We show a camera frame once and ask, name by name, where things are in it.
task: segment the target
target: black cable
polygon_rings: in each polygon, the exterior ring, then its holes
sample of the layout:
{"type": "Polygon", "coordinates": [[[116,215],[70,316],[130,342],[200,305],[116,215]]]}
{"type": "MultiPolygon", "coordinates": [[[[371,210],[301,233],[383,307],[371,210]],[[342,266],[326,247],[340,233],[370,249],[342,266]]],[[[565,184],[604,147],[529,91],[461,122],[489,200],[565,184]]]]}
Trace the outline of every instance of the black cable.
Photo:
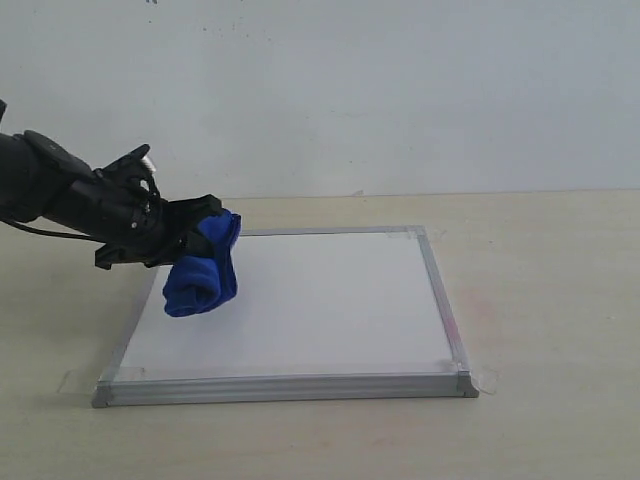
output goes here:
{"type": "Polygon", "coordinates": [[[90,237],[89,235],[76,235],[74,233],[52,232],[51,230],[40,230],[39,228],[27,227],[26,225],[22,225],[21,223],[14,222],[13,220],[9,220],[2,217],[0,217],[0,222],[6,223],[7,225],[17,228],[18,230],[22,230],[28,233],[34,233],[36,235],[42,235],[45,237],[68,238],[72,240],[86,240],[88,242],[106,243],[103,240],[100,240],[95,237],[90,237]]]}

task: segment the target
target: white board surface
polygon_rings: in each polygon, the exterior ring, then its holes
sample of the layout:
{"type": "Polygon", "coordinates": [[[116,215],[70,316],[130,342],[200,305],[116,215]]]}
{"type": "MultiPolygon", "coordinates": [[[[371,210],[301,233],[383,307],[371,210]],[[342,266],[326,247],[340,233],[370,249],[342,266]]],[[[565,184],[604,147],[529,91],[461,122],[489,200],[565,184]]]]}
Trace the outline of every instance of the white board surface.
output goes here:
{"type": "Polygon", "coordinates": [[[171,318],[159,269],[114,380],[456,371],[415,236],[241,236],[238,296],[171,318]]]}
{"type": "Polygon", "coordinates": [[[634,1],[3,1],[3,131],[150,143],[170,198],[637,188],[638,45],[634,1]]]}

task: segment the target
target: aluminum frame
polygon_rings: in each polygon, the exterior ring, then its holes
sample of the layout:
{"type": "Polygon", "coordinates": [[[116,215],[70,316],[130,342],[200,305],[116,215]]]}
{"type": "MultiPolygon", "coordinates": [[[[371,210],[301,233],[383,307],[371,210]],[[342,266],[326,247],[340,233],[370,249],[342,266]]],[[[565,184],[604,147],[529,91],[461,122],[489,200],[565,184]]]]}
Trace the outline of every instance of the aluminum frame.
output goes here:
{"type": "Polygon", "coordinates": [[[137,298],[131,319],[116,345],[111,361],[99,378],[92,396],[93,408],[133,405],[224,403],[357,398],[466,397],[477,398],[469,360],[451,311],[433,251],[422,225],[360,228],[298,228],[247,230],[241,236],[388,233],[415,236],[457,371],[424,374],[322,374],[223,377],[184,380],[117,382],[116,375],[153,287],[157,270],[151,271],[137,298]]]}

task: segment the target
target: table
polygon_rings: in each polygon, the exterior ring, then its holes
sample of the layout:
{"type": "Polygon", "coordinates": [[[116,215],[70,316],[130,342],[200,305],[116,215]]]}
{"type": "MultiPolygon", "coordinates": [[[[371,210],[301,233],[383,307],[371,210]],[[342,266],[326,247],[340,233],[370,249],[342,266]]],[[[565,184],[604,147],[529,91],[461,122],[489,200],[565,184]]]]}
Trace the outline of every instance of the table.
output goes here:
{"type": "Polygon", "coordinates": [[[640,192],[225,204],[247,228],[425,225],[487,393],[93,410],[145,269],[3,227],[0,478],[637,478],[640,192]]]}

